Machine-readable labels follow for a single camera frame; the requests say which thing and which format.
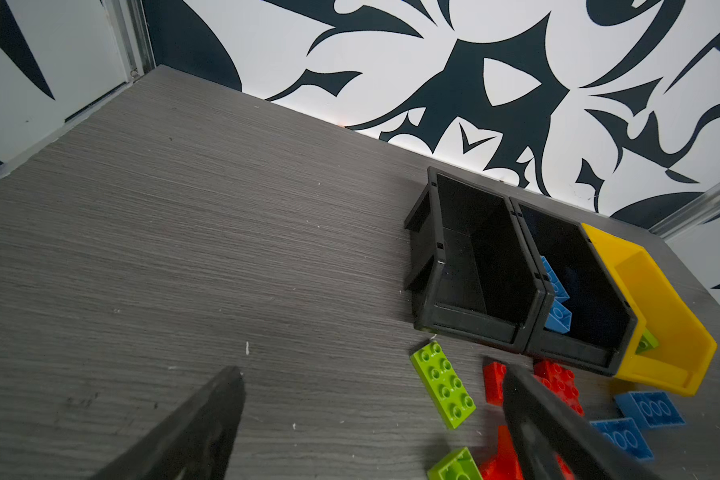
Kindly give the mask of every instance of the plastic bin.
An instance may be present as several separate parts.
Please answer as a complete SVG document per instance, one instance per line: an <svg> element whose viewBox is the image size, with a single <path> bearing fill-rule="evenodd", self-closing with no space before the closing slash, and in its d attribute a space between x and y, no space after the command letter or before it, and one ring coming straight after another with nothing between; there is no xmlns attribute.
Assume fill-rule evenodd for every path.
<svg viewBox="0 0 720 480"><path fill-rule="evenodd" d="M405 220L414 326L523 351L539 315L546 321L554 290L509 199L434 168L428 178Z"/></svg>
<svg viewBox="0 0 720 480"><path fill-rule="evenodd" d="M637 328L616 377L684 396L695 395L717 343L642 246L594 226L583 227L637 314ZM659 345L638 354L646 329Z"/></svg>
<svg viewBox="0 0 720 480"><path fill-rule="evenodd" d="M565 334L547 330L544 322L538 322L526 353L615 375L637 325L630 304L581 224L516 198L511 201L534 258L541 264L540 254L544 255L570 294L565 307L573 315Z"/></svg>

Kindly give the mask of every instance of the black storage bin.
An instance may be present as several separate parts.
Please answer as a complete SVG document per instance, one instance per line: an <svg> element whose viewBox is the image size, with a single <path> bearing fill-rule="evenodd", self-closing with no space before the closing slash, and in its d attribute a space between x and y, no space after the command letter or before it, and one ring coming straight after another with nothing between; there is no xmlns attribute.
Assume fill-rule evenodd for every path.
<svg viewBox="0 0 720 480"><path fill-rule="evenodd" d="M614 282L580 223L528 205L511 202L534 259L547 258L570 295L570 331L560 334L539 321L526 353L586 370L614 375L637 324L629 303Z"/></svg>
<svg viewBox="0 0 720 480"><path fill-rule="evenodd" d="M509 198L434 168L428 177L405 220L414 326L522 352L554 291L531 258Z"/></svg>

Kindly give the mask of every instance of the blue lego brick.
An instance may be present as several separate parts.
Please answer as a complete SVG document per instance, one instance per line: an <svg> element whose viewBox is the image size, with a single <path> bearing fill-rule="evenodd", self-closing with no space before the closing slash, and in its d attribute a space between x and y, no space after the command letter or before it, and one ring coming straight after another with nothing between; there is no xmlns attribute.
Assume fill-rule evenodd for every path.
<svg viewBox="0 0 720 480"><path fill-rule="evenodd" d="M547 259L544 258L544 255L541 256L541 263L544 264L544 269L547 271L550 282L552 282L552 286L554 287L554 298L558 302L565 302L568 300L570 295L568 295L565 291L565 287L563 287L563 284L560 283L560 279L557 278L557 275L555 275L554 270L552 270L552 267L549 262L547 262Z"/></svg>
<svg viewBox="0 0 720 480"><path fill-rule="evenodd" d="M632 418L595 420L590 424L600 430L615 446L634 458L641 461L653 460L653 452Z"/></svg>
<svg viewBox="0 0 720 480"><path fill-rule="evenodd" d="M550 308L550 314L547 315L547 322L544 324L544 328L558 333L568 333L570 330L570 318L570 310L556 300L552 302L552 308Z"/></svg>
<svg viewBox="0 0 720 480"><path fill-rule="evenodd" d="M634 418L639 428L653 430L686 424L666 392L627 392L614 400L622 414Z"/></svg>

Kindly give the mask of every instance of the lego brick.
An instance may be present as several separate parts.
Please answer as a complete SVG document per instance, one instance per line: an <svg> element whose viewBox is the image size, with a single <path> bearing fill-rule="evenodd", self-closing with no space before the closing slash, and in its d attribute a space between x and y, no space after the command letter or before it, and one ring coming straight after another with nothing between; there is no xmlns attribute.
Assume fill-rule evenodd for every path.
<svg viewBox="0 0 720 480"><path fill-rule="evenodd" d="M411 362L445 425L451 429L460 426L476 407L440 344L432 342L425 346L411 355Z"/></svg>
<svg viewBox="0 0 720 480"><path fill-rule="evenodd" d="M547 271L547 275L549 276L552 287L554 288L554 298L558 302L565 302L568 300L570 295L568 295L565 291L565 287L563 287L563 284L560 283L560 279L557 278L557 275L555 275L554 270L552 270L552 267L549 262L547 262L547 259L544 258L544 255L541 255L541 263L544 264L544 269Z"/></svg>
<svg viewBox="0 0 720 480"><path fill-rule="evenodd" d="M563 400L580 416L584 416L584 409L579 403L579 389L574 382L576 375L571 370L549 360L542 360L534 365L534 373L551 384L550 390L557 398Z"/></svg>
<svg viewBox="0 0 720 480"><path fill-rule="evenodd" d="M480 466L480 476L483 480L523 480L523 471L520 469L520 461L514 450L509 428L502 425L498 430L499 445L496 455ZM565 480L574 480L574 473L563 459L557 455L555 457Z"/></svg>
<svg viewBox="0 0 720 480"><path fill-rule="evenodd" d="M649 332L648 329L643 330L643 335L640 336L640 343L637 344L637 350L635 353L643 353L648 350L653 350L659 346L659 341L653 336L653 333Z"/></svg>
<svg viewBox="0 0 720 480"><path fill-rule="evenodd" d="M485 401L491 405L502 406L504 404L504 375L507 367L503 363L493 362L483 367L483 379L485 380Z"/></svg>
<svg viewBox="0 0 720 480"><path fill-rule="evenodd" d="M428 480L480 480L480 471L467 447L453 450L427 472Z"/></svg>
<svg viewBox="0 0 720 480"><path fill-rule="evenodd" d="M590 424L600 430L612 443L638 460L653 460L653 452L632 418L595 420Z"/></svg>
<svg viewBox="0 0 720 480"><path fill-rule="evenodd" d="M614 400L624 416L635 419L638 428L653 430L686 424L666 392L627 392Z"/></svg>
<svg viewBox="0 0 720 480"><path fill-rule="evenodd" d="M553 332L568 333L570 331L571 316L570 310L555 299L555 301L552 302L550 313L547 315L547 322L544 324L544 328L552 330Z"/></svg>

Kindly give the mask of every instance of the gray wooden table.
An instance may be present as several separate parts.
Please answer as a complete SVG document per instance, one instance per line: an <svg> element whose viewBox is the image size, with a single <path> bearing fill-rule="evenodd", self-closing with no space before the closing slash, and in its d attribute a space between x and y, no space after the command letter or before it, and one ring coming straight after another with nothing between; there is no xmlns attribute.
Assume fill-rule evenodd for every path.
<svg viewBox="0 0 720 480"><path fill-rule="evenodd" d="M158 68L0 182L0 478L82 478L224 365L248 400L228 478L423 478L495 453L501 410L447 430L408 354L402 222L436 164ZM440 166L451 172L459 170ZM644 245L719 349L684 428L647 432L665 478L720 478L720 307L661 240L476 174ZM488 358L438 337L483 395ZM622 382L579 372L588 419Z"/></svg>

